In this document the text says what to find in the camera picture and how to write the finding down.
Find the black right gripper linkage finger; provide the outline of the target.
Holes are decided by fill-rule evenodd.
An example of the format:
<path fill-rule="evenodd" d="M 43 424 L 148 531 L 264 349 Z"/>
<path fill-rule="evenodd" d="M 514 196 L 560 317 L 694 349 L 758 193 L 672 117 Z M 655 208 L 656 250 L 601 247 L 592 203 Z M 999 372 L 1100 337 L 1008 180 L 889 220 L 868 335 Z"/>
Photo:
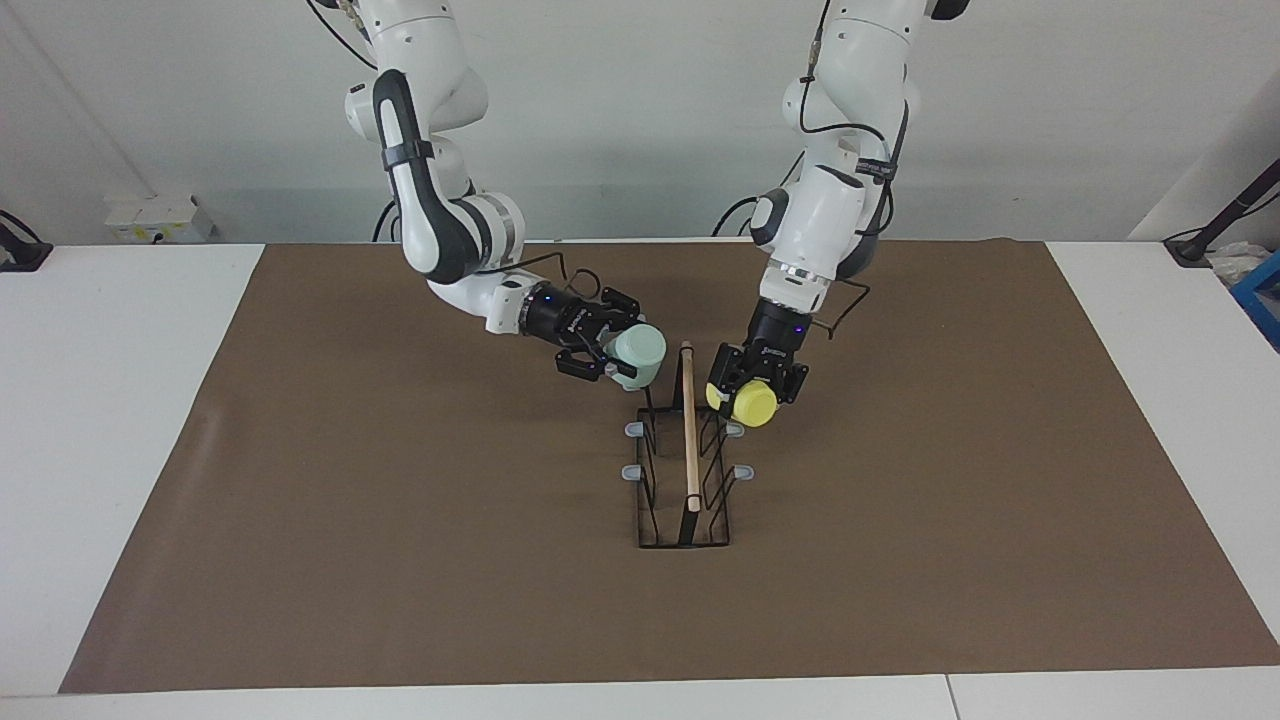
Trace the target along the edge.
<path fill-rule="evenodd" d="M 573 315 L 575 327 L 634 327 L 644 323 L 636 299 L 612 287 L 604 287 L 595 299 L 581 297 Z"/>
<path fill-rule="evenodd" d="M 602 377 L 627 377 L 627 364 L 611 356 L 599 345 L 584 345 L 562 348 L 556 355 L 558 372 L 579 379 L 596 382 Z"/>

